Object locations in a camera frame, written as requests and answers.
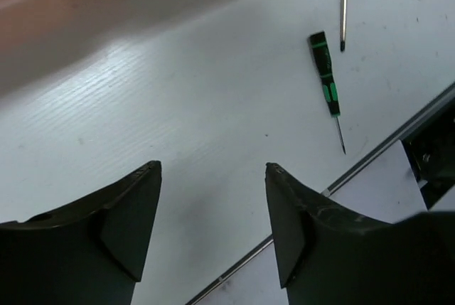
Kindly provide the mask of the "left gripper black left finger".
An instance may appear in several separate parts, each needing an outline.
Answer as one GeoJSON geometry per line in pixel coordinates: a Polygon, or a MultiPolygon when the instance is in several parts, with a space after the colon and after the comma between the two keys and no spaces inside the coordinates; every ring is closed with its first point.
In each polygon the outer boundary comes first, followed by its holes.
{"type": "Polygon", "coordinates": [[[25,222],[1,224],[2,304],[130,304],[161,190],[150,161],[25,222]]]}

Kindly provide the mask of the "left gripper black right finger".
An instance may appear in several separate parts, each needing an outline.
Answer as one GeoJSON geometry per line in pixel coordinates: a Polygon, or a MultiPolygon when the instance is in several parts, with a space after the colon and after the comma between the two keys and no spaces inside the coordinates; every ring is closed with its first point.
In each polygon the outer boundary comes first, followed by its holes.
{"type": "Polygon", "coordinates": [[[290,304],[453,304],[454,214],[389,224],[266,167],[279,282],[290,304]]]}

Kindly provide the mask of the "purple handle screwdriver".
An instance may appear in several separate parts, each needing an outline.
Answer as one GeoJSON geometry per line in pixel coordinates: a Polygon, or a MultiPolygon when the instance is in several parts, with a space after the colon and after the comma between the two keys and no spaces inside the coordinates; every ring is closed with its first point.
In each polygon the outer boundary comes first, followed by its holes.
{"type": "Polygon", "coordinates": [[[340,50],[346,50],[348,0],[341,0],[340,50]]]}

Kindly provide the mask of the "black precision screwdriver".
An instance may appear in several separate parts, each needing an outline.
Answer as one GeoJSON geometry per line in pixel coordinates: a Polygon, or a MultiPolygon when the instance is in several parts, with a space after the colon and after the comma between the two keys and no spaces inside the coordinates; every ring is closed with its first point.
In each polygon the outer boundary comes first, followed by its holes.
{"type": "Polygon", "coordinates": [[[328,48],[325,32],[320,31],[310,35],[309,47],[316,66],[316,71],[321,81],[324,99],[328,106],[330,115],[335,119],[341,147],[343,153],[346,154],[346,146],[338,119],[341,115],[341,108],[339,105],[338,91],[333,77],[331,54],[328,48]]]}

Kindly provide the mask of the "pink plastic tool box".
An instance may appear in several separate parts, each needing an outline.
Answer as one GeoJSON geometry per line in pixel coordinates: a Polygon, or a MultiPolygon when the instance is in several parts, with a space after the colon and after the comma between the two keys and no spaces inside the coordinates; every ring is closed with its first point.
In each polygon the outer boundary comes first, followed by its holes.
{"type": "Polygon", "coordinates": [[[31,33],[1,43],[1,98],[122,73],[139,45],[233,0],[56,0],[20,17],[31,33]]]}

